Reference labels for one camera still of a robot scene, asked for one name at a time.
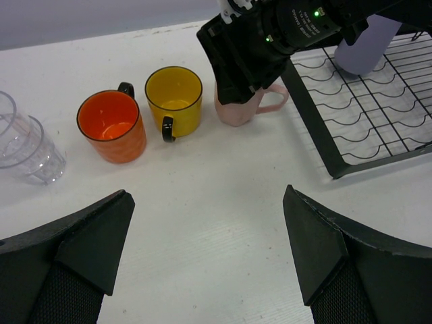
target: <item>orange mug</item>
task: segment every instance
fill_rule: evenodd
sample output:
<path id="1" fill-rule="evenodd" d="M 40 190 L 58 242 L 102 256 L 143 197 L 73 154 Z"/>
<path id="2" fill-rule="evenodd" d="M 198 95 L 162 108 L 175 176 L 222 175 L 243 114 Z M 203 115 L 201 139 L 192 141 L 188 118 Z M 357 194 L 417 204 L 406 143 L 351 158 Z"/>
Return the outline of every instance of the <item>orange mug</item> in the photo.
<path id="1" fill-rule="evenodd" d="M 78 128 L 108 162 L 131 162 L 144 152 L 146 133 L 134 97 L 134 87 L 122 82 L 118 90 L 92 95 L 78 110 Z"/>
<path id="2" fill-rule="evenodd" d="M 282 95 L 282 100 L 276 105 L 261 107 L 261 101 L 266 93 L 275 92 Z M 280 110 L 288 101 L 290 95 L 284 86 L 272 84 L 267 89 L 259 89 L 255 95 L 245 104 L 230 103 L 222 105 L 217 96 L 215 86 L 215 108 L 219 119 L 230 126 L 238 127 L 249 122 L 255 115 L 271 113 Z"/>

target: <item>mug handle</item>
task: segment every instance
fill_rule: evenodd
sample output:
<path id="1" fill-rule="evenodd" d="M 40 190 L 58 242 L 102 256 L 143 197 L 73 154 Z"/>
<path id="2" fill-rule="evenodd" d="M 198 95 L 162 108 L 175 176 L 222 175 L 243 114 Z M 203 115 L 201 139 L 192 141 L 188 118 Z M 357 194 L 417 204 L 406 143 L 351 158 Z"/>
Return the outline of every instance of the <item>mug handle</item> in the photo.
<path id="1" fill-rule="evenodd" d="M 128 82 L 122 82 L 119 85 L 118 91 L 120 92 L 124 92 L 127 95 L 130 95 L 133 99 L 135 99 L 135 90 L 134 90 L 134 86 L 132 86 L 130 83 Z"/>
<path id="2" fill-rule="evenodd" d="M 162 137 L 166 143 L 174 143 L 176 138 L 173 136 L 174 118 L 165 116 L 162 121 Z"/>
<path id="3" fill-rule="evenodd" d="M 258 111 L 256 112 L 257 115 L 259 115 L 260 113 L 271 113 L 272 111 L 280 110 L 290 98 L 290 94 L 288 93 L 288 90 L 284 86 L 280 86 L 278 84 L 272 84 L 269 88 L 264 90 L 264 93 L 269 93 L 269 92 L 276 92 L 281 94 L 283 96 L 282 101 L 277 105 L 259 107 Z"/>

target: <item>mug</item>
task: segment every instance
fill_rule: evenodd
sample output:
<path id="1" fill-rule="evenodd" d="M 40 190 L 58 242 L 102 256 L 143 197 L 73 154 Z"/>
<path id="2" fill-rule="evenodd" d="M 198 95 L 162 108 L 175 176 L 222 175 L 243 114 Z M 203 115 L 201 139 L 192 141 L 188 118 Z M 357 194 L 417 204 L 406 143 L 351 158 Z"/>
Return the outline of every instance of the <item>mug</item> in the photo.
<path id="1" fill-rule="evenodd" d="M 193 133 L 201 122 L 203 84 L 191 70 L 164 67 L 148 78 L 145 86 L 148 105 L 165 142 Z"/>
<path id="2" fill-rule="evenodd" d="M 122 82 L 118 90 L 92 95 L 78 110 L 78 128 L 108 162 L 131 162 L 144 152 L 146 133 L 134 97 L 134 87 Z"/>
<path id="3" fill-rule="evenodd" d="M 282 101 L 277 105 L 260 107 L 264 95 L 270 92 L 281 94 L 283 96 Z M 287 103 L 289 98 L 290 95 L 285 87 L 278 84 L 272 84 L 267 89 L 259 89 L 247 103 L 230 103 L 228 105 L 222 105 L 217 98 L 217 85 L 215 85 L 215 108 L 217 115 L 223 123 L 234 127 L 244 125 L 255 115 L 280 110 Z"/>

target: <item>plastic cup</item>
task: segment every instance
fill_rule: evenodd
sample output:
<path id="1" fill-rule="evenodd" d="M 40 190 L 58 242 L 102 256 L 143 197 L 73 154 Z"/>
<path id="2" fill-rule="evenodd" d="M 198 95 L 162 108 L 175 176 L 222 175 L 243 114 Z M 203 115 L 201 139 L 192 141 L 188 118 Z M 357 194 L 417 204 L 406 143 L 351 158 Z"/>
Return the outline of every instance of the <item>plastic cup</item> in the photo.
<path id="1" fill-rule="evenodd" d="M 18 111 L 0 91 L 0 171 L 33 184 L 50 184 L 65 169 L 65 159 L 34 117 Z"/>

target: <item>white table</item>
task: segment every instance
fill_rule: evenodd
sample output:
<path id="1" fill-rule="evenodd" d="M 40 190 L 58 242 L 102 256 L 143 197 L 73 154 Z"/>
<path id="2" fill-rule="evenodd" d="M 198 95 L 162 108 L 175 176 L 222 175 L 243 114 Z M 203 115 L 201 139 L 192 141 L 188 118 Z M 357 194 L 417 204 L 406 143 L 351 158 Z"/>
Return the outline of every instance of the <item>white table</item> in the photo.
<path id="1" fill-rule="evenodd" d="M 282 197 L 294 187 L 377 230 L 432 246 L 432 156 L 333 181 L 294 127 L 295 107 L 231 128 L 213 108 L 214 77 L 195 34 L 203 23 L 0 52 L 0 89 L 39 118 L 67 153 L 46 187 L 1 178 L 0 238 L 58 219 L 124 188 L 136 201 L 114 296 L 99 323 L 312 323 L 303 307 Z M 165 144 L 144 83 L 183 65 L 204 84 L 202 125 Z M 94 92 L 136 88 L 148 146 L 104 162 L 76 126 Z"/>

